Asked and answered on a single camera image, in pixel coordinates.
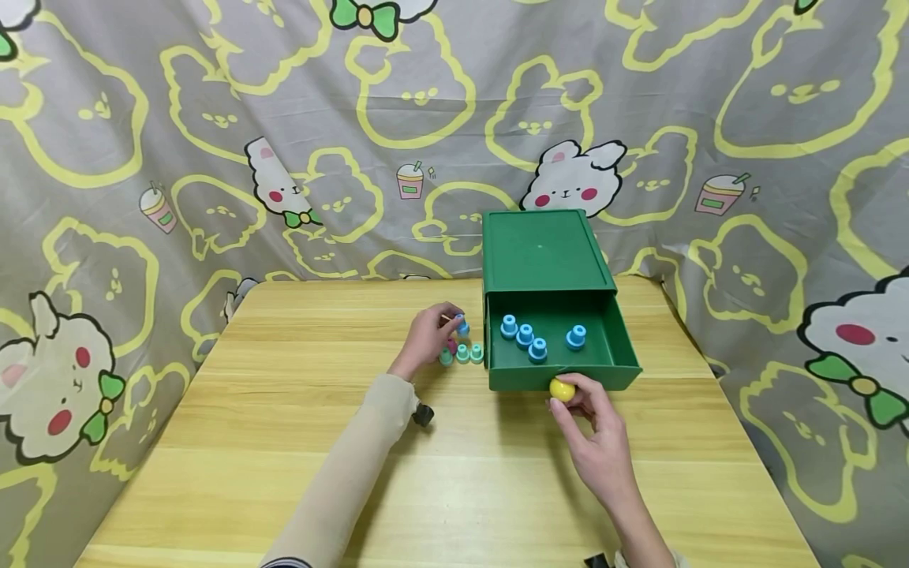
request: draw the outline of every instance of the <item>yellow outline drawing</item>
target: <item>yellow outline drawing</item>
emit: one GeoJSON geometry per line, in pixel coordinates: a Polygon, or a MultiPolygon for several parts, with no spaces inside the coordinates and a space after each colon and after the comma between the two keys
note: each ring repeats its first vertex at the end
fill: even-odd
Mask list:
{"type": "Polygon", "coordinates": [[[363,279],[371,280],[373,278],[378,278],[380,280],[389,280],[389,278],[382,276],[375,270],[375,268],[379,265],[379,263],[381,263],[384,259],[388,258],[389,256],[400,256],[402,258],[406,258],[408,260],[414,261],[417,264],[421,264],[421,265],[425,266],[426,268],[432,270],[433,272],[442,276],[443,278],[447,278],[447,279],[452,278],[452,276],[442,266],[439,266],[438,264],[434,263],[431,260],[427,260],[425,258],[422,258],[420,256],[415,256],[413,254],[399,253],[398,251],[383,251],[383,252],[377,254],[375,256],[375,258],[373,260],[369,261],[369,263],[366,265],[366,268],[369,270],[369,274],[363,276],[363,279]]]}
{"type": "Polygon", "coordinates": [[[830,207],[836,217],[837,242],[863,270],[877,280],[897,274],[900,270],[885,261],[852,230],[852,206],[849,205],[848,195],[855,188],[855,180],[859,175],[872,168],[887,167],[906,153],[909,153],[909,138],[891,142],[877,154],[856,158],[843,168],[830,190],[830,207]]]}
{"type": "Polygon", "coordinates": [[[704,283],[704,305],[707,307],[707,311],[710,312],[710,315],[714,318],[724,321],[755,320],[766,327],[767,331],[772,334],[784,334],[793,331],[802,322],[802,312],[804,311],[804,288],[802,282],[804,281],[805,275],[808,273],[808,261],[800,250],[771,231],[757,215],[744,214],[730,218],[720,226],[720,230],[716,233],[716,238],[712,241],[694,239],[688,247],[688,258],[700,266],[701,270],[707,275],[707,281],[704,283]],[[767,244],[789,261],[795,271],[795,286],[793,287],[793,291],[789,294],[788,315],[783,320],[775,322],[768,315],[756,314],[747,310],[741,310],[739,312],[718,312],[710,304],[710,289],[716,289],[715,271],[723,266],[723,250],[720,248],[720,245],[733,229],[743,225],[753,227],[755,231],[760,233],[767,244]],[[708,249],[714,254],[715,260],[713,266],[707,266],[701,259],[700,252],[696,252],[701,248],[708,249]]]}
{"type": "Polygon", "coordinates": [[[644,34],[655,32],[659,27],[650,21],[644,10],[646,5],[650,4],[649,2],[641,7],[641,15],[638,17],[623,13],[619,9],[620,2],[621,0],[606,0],[606,20],[612,24],[620,25],[626,30],[631,30],[631,37],[628,38],[628,44],[622,53],[622,65],[630,71],[643,71],[645,73],[651,73],[666,65],[670,59],[681,54],[694,42],[709,39],[724,30],[731,30],[744,24],[754,13],[754,10],[757,9],[757,6],[761,4],[761,0],[748,0],[738,14],[717,18],[708,24],[707,27],[683,35],[679,43],[665,49],[654,61],[639,61],[634,56],[634,53],[641,43],[641,37],[644,34]]]}
{"type": "Polygon", "coordinates": [[[265,82],[261,85],[248,85],[246,83],[240,83],[234,79],[234,76],[231,75],[230,70],[230,55],[241,54],[244,52],[244,50],[237,47],[231,43],[230,40],[215,31],[215,26],[221,22],[221,6],[218,5],[217,0],[202,1],[211,14],[211,17],[208,21],[209,31],[211,32],[211,35],[200,35],[202,36],[203,41],[205,41],[205,44],[208,45],[208,47],[211,49],[215,50],[215,60],[218,62],[220,68],[224,71],[225,79],[236,91],[244,93],[246,95],[268,96],[274,93],[281,85],[281,83],[283,83],[287,77],[290,76],[291,72],[294,69],[305,64],[311,58],[318,57],[325,53],[325,51],[328,49],[328,42],[331,40],[332,32],[335,29],[335,27],[332,25],[331,18],[328,14],[328,7],[325,5],[325,3],[322,2],[322,0],[309,0],[310,7],[313,8],[315,16],[319,19],[319,23],[322,25],[322,27],[319,28],[315,43],[308,47],[300,47],[296,53],[279,61],[277,69],[270,73],[268,75],[268,78],[265,79],[265,82]]]}
{"type": "MultiPolygon", "coordinates": [[[[369,179],[369,176],[363,173],[360,169],[360,164],[354,159],[354,155],[350,153],[350,150],[344,148],[343,146],[335,146],[332,148],[320,148],[309,155],[309,162],[306,164],[305,172],[295,172],[290,174],[294,179],[302,180],[304,184],[311,184],[313,181],[324,177],[325,174],[320,174],[316,167],[318,166],[319,158],[325,157],[327,155],[339,155],[344,158],[344,162],[347,167],[350,168],[350,175],[358,182],[360,185],[370,194],[373,195],[375,199],[375,213],[371,214],[365,221],[363,221],[360,226],[356,227],[353,231],[348,234],[331,234],[330,238],[336,243],[352,243],[357,240],[364,234],[372,231],[379,221],[382,220],[382,215],[385,214],[385,198],[382,194],[382,190],[373,183],[373,180],[369,179]]],[[[309,196],[310,190],[308,187],[304,188],[304,195],[309,196]]],[[[307,231],[299,231],[300,233],[310,234],[312,240],[313,236],[321,235],[325,231],[325,228],[316,229],[315,233],[310,234],[307,231]]]]}
{"type": "Polygon", "coordinates": [[[230,82],[225,78],[224,71],[216,69],[211,62],[205,59],[204,55],[200,54],[189,45],[175,45],[174,47],[165,49],[161,52],[160,56],[161,66],[165,70],[165,81],[168,86],[167,96],[170,99],[170,117],[171,120],[174,121],[177,130],[180,131],[186,140],[189,140],[200,150],[205,150],[207,153],[224,158],[225,160],[232,160],[239,164],[248,164],[249,158],[246,157],[246,154],[238,154],[237,152],[231,152],[230,150],[225,150],[224,148],[219,148],[213,144],[207,143],[205,140],[190,133],[189,127],[183,122],[183,119],[180,118],[180,112],[183,110],[183,104],[180,102],[180,93],[183,90],[183,87],[176,81],[174,60],[181,55],[192,57],[195,62],[205,70],[205,75],[202,77],[204,83],[224,83],[226,87],[230,89],[231,96],[237,101],[240,100],[240,95],[236,93],[230,82]]]}
{"type": "Polygon", "coordinates": [[[411,233],[414,234],[414,238],[421,243],[442,243],[442,247],[445,250],[445,253],[449,256],[473,256],[480,252],[483,248],[483,243],[478,244],[469,251],[456,251],[452,249],[451,244],[458,240],[455,236],[448,236],[445,234],[445,231],[448,230],[448,225],[444,221],[438,220],[433,215],[433,204],[435,200],[439,198],[439,195],[446,194],[455,189],[466,189],[468,191],[476,191],[481,194],[487,194],[495,199],[498,199],[509,211],[517,210],[517,203],[514,202],[507,193],[494,187],[489,184],[478,184],[475,182],[448,182],[447,184],[442,184],[436,187],[432,193],[430,193],[424,200],[423,207],[426,211],[426,218],[423,221],[420,221],[417,224],[414,224],[411,227],[411,233]],[[435,226],[439,228],[441,234],[438,236],[423,236],[423,229],[428,226],[435,226]]]}
{"type": "Polygon", "coordinates": [[[704,358],[705,361],[707,361],[707,364],[711,364],[711,365],[714,365],[714,366],[717,366],[717,367],[723,369],[723,376],[719,377],[717,379],[717,381],[722,382],[723,379],[726,378],[727,376],[729,376],[729,373],[732,372],[732,369],[729,368],[729,365],[723,363],[722,361],[720,361],[718,359],[714,359],[713,357],[708,357],[707,355],[705,355],[703,353],[701,353],[701,356],[704,358]]]}
{"type": "Polygon", "coordinates": [[[176,182],[174,182],[174,185],[171,186],[171,203],[174,204],[174,213],[176,213],[177,219],[180,220],[180,224],[193,238],[193,256],[200,261],[203,261],[205,257],[208,256],[208,251],[212,251],[215,254],[221,254],[225,251],[229,251],[237,247],[242,248],[246,246],[246,242],[249,241],[249,237],[264,227],[265,220],[267,219],[265,208],[261,203],[259,203],[258,199],[248,194],[247,192],[239,190],[232,185],[226,184],[225,182],[222,182],[221,180],[216,179],[210,175],[190,174],[178,179],[176,182]],[[205,238],[205,229],[193,228],[189,226],[189,223],[183,217],[183,212],[180,210],[180,202],[177,200],[177,196],[180,195],[180,192],[183,191],[184,187],[196,183],[213,185],[214,187],[217,187],[221,191],[230,194],[233,197],[236,197],[244,204],[247,204],[255,209],[255,223],[248,225],[243,231],[240,232],[240,238],[236,243],[230,243],[221,246],[215,243],[215,240],[221,236],[220,233],[215,233],[205,238]],[[201,251],[199,251],[198,239],[201,239],[205,244],[204,248],[201,251]]]}
{"type": "Polygon", "coordinates": [[[666,262],[666,263],[671,264],[672,266],[675,266],[675,272],[673,273],[673,276],[672,276],[673,284],[675,286],[675,297],[677,298],[677,302],[678,302],[678,305],[675,307],[675,309],[679,313],[679,317],[682,319],[682,322],[684,323],[685,317],[688,315],[688,304],[684,297],[684,287],[682,286],[682,277],[679,275],[679,270],[680,270],[679,262],[677,260],[675,260],[673,257],[663,256],[662,254],[659,254],[656,251],[655,246],[648,246],[646,248],[642,248],[634,256],[634,260],[632,261],[631,266],[628,268],[628,270],[624,271],[623,273],[620,273],[619,276],[627,276],[629,274],[636,274],[639,276],[643,276],[643,274],[641,274],[641,264],[644,262],[644,259],[647,256],[652,256],[653,258],[655,258],[658,261],[666,262]]]}
{"type": "Polygon", "coordinates": [[[874,469],[874,466],[877,463],[877,431],[872,428],[860,414],[856,413],[848,406],[840,404],[834,389],[826,381],[815,378],[801,367],[794,367],[776,361],[771,361],[767,364],[758,380],[742,387],[742,390],[739,392],[739,400],[742,416],[745,420],[754,424],[764,432],[767,438],[770,439],[770,442],[773,443],[776,451],[780,454],[780,458],[782,458],[786,469],[786,484],[789,486],[789,489],[792,490],[793,494],[798,497],[799,501],[818,516],[831,523],[849,523],[852,521],[858,512],[858,502],[853,487],[853,475],[855,473],[855,468],[861,468],[866,471],[874,469]],[[757,396],[764,390],[774,388],[773,381],[779,378],[778,375],[780,371],[800,374],[801,376],[810,379],[824,394],[823,397],[814,397],[818,403],[823,404],[833,411],[844,423],[847,419],[856,423],[864,430],[865,434],[867,434],[867,452],[858,453],[853,451],[852,445],[849,442],[849,426],[847,424],[840,424],[839,426],[840,443],[844,451],[843,458],[845,459],[845,467],[842,471],[843,488],[835,503],[821,503],[807,493],[799,483],[798,472],[795,470],[795,463],[789,450],[786,449],[779,436],[776,435],[776,432],[774,432],[770,426],[764,424],[751,414],[749,399],[753,396],[757,396]]]}
{"type": "Polygon", "coordinates": [[[843,557],[843,568],[884,568],[881,564],[863,558],[858,554],[847,554],[843,557]]]}
{"type": "Polygon", "coordinates": [[[158,258],[142,241],[132,236],[117,236],[111,233],[98,233],[95,229],[87,224],[81,223],[74,217],[64,217],[60,222],[50,230],[41,243],[41,250],[44,253],[47,263],[56,276],[47,281],[45,293],[50,296],[57,288],[63,289],[70,297],[70,314],[76,314],[83,311],[83,297],[78,290],[68,290],[66,285],[72,278],[76,270],[82,264],[84,259],[74,260],[69,264],[63,264],[60,256],[57,254],[55,245],[61,239],[66,231],[74,231],[76,234],[85,236],[92,243],[109,244],[114,248],[127,247],[135,251],[136,255],[145,261],[145,309],[142,328],[135,337],[114,345],[114,357],[122,357],[130,354],[140,345],[142,345],[148,335],[152,332],[155,325],[155,292],[158,286],[159,265],[158,258]]]}
{"type": "Polygon", "coordinates": [[[389,55],[409,52],[411,51],[411,48],[404,43],[401,36],[398,36],[392,43],[387,44],[373,35],[358,35],[351,41],[350,47],[347,49],[347,54],[345,55],[345,66],[347,67],[347,71],[360,81],[360,94],[356,100],[356,119],[360,122],[360,126],[363,128],[366,135],[369,136],[369,139],[385,148],[413,150],[415,148],[425,148],[428,145],[435,144],[463,126],[464,123],[474,115],[474,110],[476,109],[476,87],[474,86],[474,81],[467,76],[464,69],[461,67],[461,63],[452,55],[452,46],[448,41],[448,36],[445,35],[445,27],[442,25],[442,20],[435,14],[427,14],[422,16],[420,21],[426,22],[433,27],[435,41],[441,48],[440,53],[442,60],[448,64],[448,67],[451,69],[452,75],[454,76],[454,80],[464,87],[464,102],[466,108],[458,113],[452,122],[428,135],[417,136],[416,138],[409,138],[406,140],[393,140],[380,135],[369,122],[369,114],[366,110],[366,104],[369,102],[370,98],[369,89],[373,85],[379,85],[384,82],[391,74],[392,65],[388,61],[389,55]],[[369,73],[357,64],[356,58],[360,55],[360,52],[364,47],[378,47],[386,51],[385,64],[382,66],[382,69],[375,73],[369,73]]]}
{"type": "Polygon", "coordinates": [[[215,284],[224,279],[231,279],[235,282],[235,285],[231,288],[231,292],[234,291],[237,285],[243,280],[243,276],[240,275],[236,270],[229,270],[222,268],[220,270],[215,270],[215,272],[208,278],[208,282],[205,284],[205,287],[193,296],[186,305],[183,306],[183,310],[180,311],[180,329],[183,330],[183,333],[193,340],[193,361],[201,363],[205,360],[205,354],[199,352],[199,349],[202,348],[202,344],[206,341],[215,341],[218,337],[221,336],[221,332],[214,332],[211,334],[203,334],[200,331],[196,330],[193,327],[192,316],[195,308],[205,300],[208,294],[212,291],[212,288],[215,287],[215,284]]]}
{"type": "Polygon", "coordinates": [[[580,114],[581,126],[584,128],[584,137],[580,140],[582,148],[589,148],[590,144],[594,142],[594,120],[590,116],[590,105],[603,94],[603,81],[596,71],[593,69],[584,69],[582,71],[559,75],[559,69],[555,66],[553,58],[549,55],[539,55],[530,61],[523,62],[514,69],[511,83],[509,83],[508,89],[505,91],[505,100],[495,110],[495,114],[486,121],[484,133],[486,147],[489,148],[490,152],[506,164],[521,168],[522,170],[527,170],[528,172],[536,171],[538,160],[528,162],[505,150],[495,141],[495,127],[505,120],[508,109],[517,101],[517,90],[518,87],[521,86],[524,74],[537,65],[542,65],[549,74],[549,80],[543,83],[540,88],[562,89],[563,92],[561,96],[559,96],[559,103],[561,103],[562,107],[565,109],[580,114]],[[568,98],[568,91],[565,89],[565,84],[580,80],[589,83],[592,89],[587,96],[580,101],[575,102],[568,98]]]}
{"type": "Polygon", "coordinates": [[[77,189],[94,189],[96,187],[122,182],[142,168],[142,129],[145,127],[145,119],[148,117],[148,98],[145,96],[145,93],[136,80],[125,70],[108,65],[97,55],[86,52],[53,13],[42,10],[35,16],[35,22],[44,22],[55,27],[57,31],[60,32],[60,35],[62,35],[67,42],[72,44],[79,56],[89,65],[97,69],[98,73],[113,77],[120,81],[123,83],[126,92],[133,96],[135,99],[135,106],[133,107],[133,113],[130,120],[130,127],[132,128],[133,134],[133,155],[120,167],[104,174],[80,174],[55,162],[47,152],[45,152],[45,149],[41,146],[41,143],[35,135],[35,131],[32,130],[32,127],[28,124],[28,121],[38,116],[44,107],[44,92],[36,85],[23,81],[29,73],[42,65],[50,63],[51,60],[46,57],[29,55],[24,49],[20,49],[20,54],[15,60],[0,64],[0,71],[9,68],[18,71],[22,87],[26,91],[25,100],[20,106],[12,107],[0,105],[0,120],[7,120],[13,124],[15,129],[22,136],[22,141],[28,149],[28,152],[32,155],[38,165],[41,166],[41,169],[57,181],[77,189]]]}
{"type": "MultiPolygon", "coordinates": [[[[622,176],[624,185],[624,179],[637,169],[637,161],[639,159],[645,158],[648,155],[659,154],[659,151],[654,150],[654,146],[656,146],[656,143],[659,142],[659,140],[667,134],[682,135],[687,139],[687,142],[685,143],[687,154],[685,155],[684,159],[684,187],[679,193],[678,199],[675,200],[675,204],[673,205],[672,209],[667,209],[666,211],[652,211],[650,213],[642,213],[628,219],[623,219],[613,216],[609,213],[609,209],[606,208],[597,215],[600,220],[606,221],[607,223],[611,224],[617,224],[622,227],[627,227],[635,224],[649,223],[651,221],[665,221],[675,214],[675,211],[679,208],[679,205],[682,204],[684,197],[688,194],[688,185],[691,183],[691,174],[694,170],[694,156],[697,153],[696,131],[692,130],[691,128],[675,125],[669,125],[660,128],[654,133],[653,136],[650,137],[650,140],[647,141],[647,144],[645,144],[643,148],[632,148],[628,150],[623,159],[627,159],[628,156],[634,156],[634,161],[631,163],[631,165],[628,166],[627,169],[620,172],[619,175],[622,176]]],[[[628,190],[629,188],[627,187],[620,189],[619,194],[617,194],[616,197],[620,197],[623,191],[628,190]]]]}
{"type": "Polygon", "coordinates": [[[840,144],[857,133],[868,122],[871,115],[880,107],[890,92],[893,83],[892,67],[899,51],[898,34],[909,15],[909,2],[906,0],[886,0],[884,11],[888,18],[886,24],[877,34],[881,44],[881,57],[877,60],[872,72],[874,90],[860,108],[855,112],[851,123],[840,126],[833,131],[806,141],[792,142],[790,144],[761,144],[756,146],[740,146],[726,140],[723,136],[723,122],[726,112],[733,98],[748,76],[755,69],[760,69],[772,62],[783,50],[785,35],[803,30],[822,30],[824,23],[817,19],[817,9],[804,15],[795,15],[790,5],[783,5],[776,9],[770,18],[758,29],[752,41],[752,62],[745,69],[744,74],[726,97],[719,115],[714,123],[714,143],[716,149],[726,155],[736,158],[796,158],[803,155],[814,154],[831,146],[840,144]],[[789,28],[773,47],[764,52],[764,36],[777,27],[780,21],[790,23],[789,28]]]}
{"type": "Polygon", "coordinates": [[[286,270],[275,270],[265,275],[265,280],[268,282],[286,282],[287,280],[293,280],[294,282],[301,282],[301,278],[292,272],[287,272],[286,270]]]}
{"type": "Polygon", "coordinates": [[[314,233],[310,233],[309,231],[306,231],[303,228],[297,228],[297,229],[287,229],[283,233],[281,233],[281,235],[285,238],[287,243],[290,244],[291,250],[294,251],[294,257],[296,258],[296,263],[303,266],[303,268],[305,268],[308,272],[315,274],[316,276],[319,276],[320,278],[349,278],[351,276],[358,275],[359,273],[354,268],[352,268],[348,271],[342,272],[342,273],[340,273],[340,272],[320,272],[320,271],[312,268],[309,264],[306,263],[305,260],[303,260],[303,251],[301,251],[300,248],[296,245],[296,243],[294,242],[294,239],[291,238],[291,235],[294,233],[305,234],[308,237],[306,239],[307,241],[314,241],[314,240],[323,238],[320,235],[324,232],[325,232],[324,227],[319,228],[314,233]]]}
{"type": "Polygon", "coordinates": [[[35,480],[35,487],[41,492],[35,505],[25,514],[22,532],[16,537],[15,542],[9,547],[9,557],[11,563],[9,568],[26,568],[25,558],[31,548],[29,539],[32,537],[32,531],[41,521],[41,515],[44,514],[45,505],[51,500],[56,491],[56,472],[50,463],[36,463],[27,467],[20,467],[11,472],[0,474],[0,491],[9,489],[14,485],[25,483],[31,479],[35,480]]]}
{"type": "MultiPolygon", "coordinates": [[[[125,426],[127,432],[130,431],[130,429],[133,427],[133,420],[135,419],[136,409],[145,408],[149,403],[151,403],[152,399],[155,397],[155,391],[157,389],[158,383],[160,383],[166,376],[172,373],[179,374],[183,377],[183,394],[185,394],[186,389],[189,388],[189,383],[192,380],[192,377],[190,376],[190,373],[186,369],[185,365],[182,363],[178,363],[176,361],[171,362],[161,370],[161,373],[155,373],[155,369],[152,367],[152,365],[147,364],[130,375],[129,380],[126,381],[126,395],[123,403],[123,414],[121,414],[110,426],[108,426],[107,435],[105,436],[105,439],[102,440],[98,445],[97,450],[95,450],[95,455],[92,456],[92,462],[88,466],[88,471],[96,473],[110,473],[113,477],[116,477],[122,482],[129,481],[133,474],[138,471],[138,465],[133,469],[129,469],[126,464],[120,460],[116,458],[107,460],[102,458],[101,454],[104,453],[105,448],[107,447],[107,442],[109,442],[111,438],[114,437],[114,432],[119,430],[121,426],[125,426]],[[148,382],[151,384],[151,386],[149,387],[148,392],[145,394],[145,398],[134,403],[133,390],[144,377],[148,377],[148,382]]],[[[173,410],[174,409],[168,409],[166,412],[172,412],[173,410]]]]}
{"type": "Polygon", "coordinates": [[[17,314],[13,310],[7,310],[6,308],[0,308],[0,324],[3,324],[14,332],[19,334],[20,337],[31,337],[35,338],[35,330],[32,329],[32,325],[28,321],[17,314]]]}

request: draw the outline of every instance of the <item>sleeve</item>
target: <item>sleeve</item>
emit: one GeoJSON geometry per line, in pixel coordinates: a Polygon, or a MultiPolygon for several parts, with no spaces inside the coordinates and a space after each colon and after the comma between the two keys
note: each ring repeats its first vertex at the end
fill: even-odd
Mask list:
{"type": "MultiPolygon", "coordinates": [[[[675,559],[675,568],[691,568],[691,564],[685,560],[684,556],[674,550],[670,550],[669,552],[673,554],[673,558],[675,559]]],[[[625,561],[624,556],[622,556],[622,551],[615,552],[615,560],[613,564],[615,564],[615,568],[634,568],[633,566],[629,566],[625,561]]]]}
{"type": "Polygon", "coordinates": [[[404,379],[392,374],[376,377],[262,568],[285,568],[280,562],[290,562],[288,568],[335,568],[341,562],[385,457],[418,403],[414,386],[404,379]]]}

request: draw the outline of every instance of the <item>person's right hand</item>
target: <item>person's right hand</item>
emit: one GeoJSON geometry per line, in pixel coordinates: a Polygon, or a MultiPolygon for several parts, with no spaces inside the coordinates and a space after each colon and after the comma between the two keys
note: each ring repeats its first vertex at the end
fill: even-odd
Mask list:
{"type": "Polygon", "coordinates": [[[556,378],[577,389],[567,404],[549,399],[549,410],[568,442],[581,480],[607,509],[626,497],[638,497],[624,420],[613,408],[606,390],[597,381],[578,373],[560,374],[556,378]],[[572,414],[590,421],[594,434],[585,436],[572,414]]]}

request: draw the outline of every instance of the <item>table surface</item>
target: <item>table surface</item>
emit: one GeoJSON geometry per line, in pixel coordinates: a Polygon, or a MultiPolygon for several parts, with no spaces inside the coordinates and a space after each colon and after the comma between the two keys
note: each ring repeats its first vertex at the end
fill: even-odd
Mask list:
{"type": "MultiPolygon", "coordinates": [[[[816,568],[659,286],[616,282],[644,372],[613,399],[666,541],[695,568],[816,568]]],[[[259,284],[79,568],[254,566],[415,312],[443,300],[479,339],[479,280],[259,284]]],[[[615,550],[545,394],[493,393],[482,365],[458,363],[417,392],[435,419],[392,450],[345,566],[553,568],[615,550]]]]}

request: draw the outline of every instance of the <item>box lid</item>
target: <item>box lid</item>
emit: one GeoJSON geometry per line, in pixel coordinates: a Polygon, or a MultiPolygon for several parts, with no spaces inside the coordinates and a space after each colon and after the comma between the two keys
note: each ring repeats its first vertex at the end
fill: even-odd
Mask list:
{"type": "Polygon", "coordinates": [[[483,215],[484,293],[615,291],[599,244],[580,209],[483,215]]]}

